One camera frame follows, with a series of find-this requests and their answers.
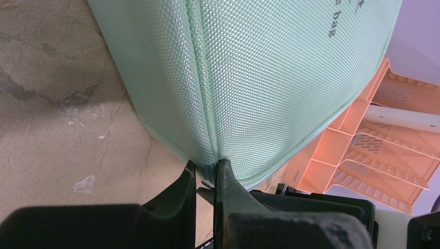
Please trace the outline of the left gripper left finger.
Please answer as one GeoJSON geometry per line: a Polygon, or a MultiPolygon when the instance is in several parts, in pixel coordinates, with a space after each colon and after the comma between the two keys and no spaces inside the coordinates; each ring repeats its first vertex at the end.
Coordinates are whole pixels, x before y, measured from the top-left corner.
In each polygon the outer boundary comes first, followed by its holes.
{"type": "Polygon", "coordinates": [[[194,248],[195,166],[147,203],[32,206],[1,223],[1,248],[194,248]]]}

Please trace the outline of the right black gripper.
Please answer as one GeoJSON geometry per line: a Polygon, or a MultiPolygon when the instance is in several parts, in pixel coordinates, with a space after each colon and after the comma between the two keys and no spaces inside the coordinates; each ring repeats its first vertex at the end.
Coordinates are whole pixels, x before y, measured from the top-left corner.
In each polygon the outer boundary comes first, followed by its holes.
{"type": "Polygon", "coordinates": [[[284,191],[278,188],[274,194],[260,190],[252,190],[250,194],[271,211],[338,212],[352,215],[366,228],[372,240],[373,248],[377,247],[378,223],[375,221],[376,208],[370,201],[319,193],[306,194],[289,186],[284,191]]]}

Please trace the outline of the mint green storage case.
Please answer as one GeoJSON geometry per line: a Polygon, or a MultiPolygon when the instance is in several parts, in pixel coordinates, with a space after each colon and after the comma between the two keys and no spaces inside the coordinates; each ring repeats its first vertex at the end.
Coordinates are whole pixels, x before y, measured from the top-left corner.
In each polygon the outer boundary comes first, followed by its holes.
{"type": "Polygon", "coordinates": [[[89,1],[151,136],[253,188],[366,88],[401,1],[89,1]]]}

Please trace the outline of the peach plastic organizer basket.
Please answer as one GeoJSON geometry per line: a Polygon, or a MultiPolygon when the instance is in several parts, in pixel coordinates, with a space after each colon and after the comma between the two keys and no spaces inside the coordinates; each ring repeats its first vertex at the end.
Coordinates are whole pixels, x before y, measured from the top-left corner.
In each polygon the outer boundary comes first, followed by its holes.
{"type": "Polygon", "coordinates": [[[366,121],[370,105],[439,115],[439,86],[399,75],[384,59],[359,97],[290,160],[282,180],[311,193],[341,186],[412,214],[439,167],[439,133],[366,121]]]}

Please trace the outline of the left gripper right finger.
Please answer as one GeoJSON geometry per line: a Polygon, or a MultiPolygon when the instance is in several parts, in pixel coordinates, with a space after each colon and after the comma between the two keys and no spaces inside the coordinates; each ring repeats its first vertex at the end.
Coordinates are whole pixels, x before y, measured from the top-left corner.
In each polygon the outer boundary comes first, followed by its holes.
{"type": "Polygon", "coordinates": [[[372,248],[364,225],[338,212],[271,211],[235,178],[227,159],[216,165],[215,248],[372,248]]]}

